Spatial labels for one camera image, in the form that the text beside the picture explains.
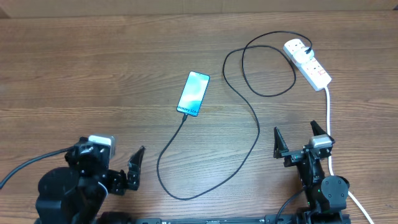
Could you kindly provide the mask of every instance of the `white power cord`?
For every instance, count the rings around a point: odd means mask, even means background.
[[[329,94],[329,89],[326,86],[325,87],[325,92],[326,92],[326,131],[328,135],[330,135],[330,94]],[[328,158],[328,166],[329,166],[329,173],[330,175],[335,175],[333,173],[333,167],[331,163],[331,156]],[[372,218],[369,216],[369,214],[366,212],[365,208],[360,204],[360,202],[356,199],[356,197],[349,191],[348,192],[349,197],[353,199],[355,204],[359,207],[359,209],[362,211],[362,213],[365,215],[365,217],[368,219],[370,224],[374,224]]]

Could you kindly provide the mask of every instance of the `white power adapter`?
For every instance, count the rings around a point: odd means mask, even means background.
[[[284,45],[284,51],[304,75],[307,81],[319,91],[328,86],[331,77],[315,59],[313,50],[307,54],[306,47],[300,39],[293,39]]]

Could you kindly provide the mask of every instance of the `power socket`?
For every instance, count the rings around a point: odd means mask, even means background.
[[[284,51],[293,61],[307,81],[319,91],[324,89],[331,82],[331,77],[314,57],[313,50],[308,54],[306,47],[300,39],[293,39],[284,45]]]

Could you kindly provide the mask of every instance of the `smartphone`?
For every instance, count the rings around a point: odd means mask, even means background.
[[[209,81],[210,76],[208,75],[190,72],[177,105],[177,111],[191,116],[198,116]]]

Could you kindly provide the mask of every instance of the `white power strip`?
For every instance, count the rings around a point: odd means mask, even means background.
[[[324,89],[331,82],[331,78],[326,70],[315,59],[313,50],[308,54],[306,47],[300,39],[293,39],[284,45],[284,51],[304,75],[307,81],[319,91]]]

